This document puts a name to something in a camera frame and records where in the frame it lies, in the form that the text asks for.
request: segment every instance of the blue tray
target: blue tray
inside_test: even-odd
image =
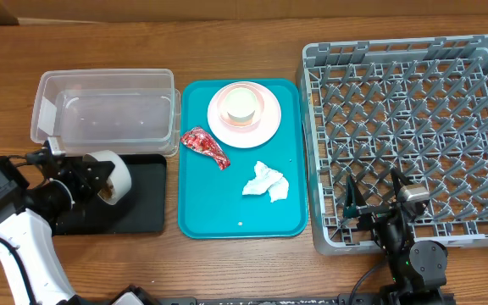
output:
[[[182,100],[181,132],[201,126],[212,135],[207,109],[222,87],[242,80],[202,80],[191,83]],[[269,88],[281,106],[280,128],[255,148],[234,148],[218,141],[230,159],[219,170],[215,161],[180,144],[178,225],[191,238],[244,238],[296,236],[308,222],[304,147],[299,95],[284,79],[247,80]],[[269,193],[243,196],[242,188],[255,177],[253,166],[261,161],[280,171],[289,181],[286,200],[270,202]]]

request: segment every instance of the clear plastic container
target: clear plastic container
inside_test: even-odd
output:
[[[170,157],[180,139],[180,93],[168,69],[49,71],[39,84],[31,140],[68,155],[99,150]]]

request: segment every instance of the white plate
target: white plate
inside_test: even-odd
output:
[[[276,133],[281,122],[281,108],[280,103],[275,95],[265,86],[259,85],[251,81],[239,81],[257,88],[264,99],[264,111],[258,127],[251,131],[240,131],[230,128],[224,123],[217,114],[217,99],[220,89],[210,100],[208,105],[208,125],[212,133],[223,143],[236,148],[252,148],[257,147]]]

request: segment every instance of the black tray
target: black tray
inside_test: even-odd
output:
[[[161,155],[120,156],[131,174],[131,190],[111,206],[98,197],[62,214],[54,235],[161,232],[165,219],[167,161]]]

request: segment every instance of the plastic bin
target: plastic bin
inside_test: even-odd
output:
[[[416,241],[488,247],[488,35],[312,43],[297,79],[320,253],[380,250],[341,211],[348,175],[392,201],[392,167],[430,191]]]
[[[168,69],[84,69],[45,73],[31,140],[56,140],[68,155],[99,150],[170,157],[180,139],[180,93]]]

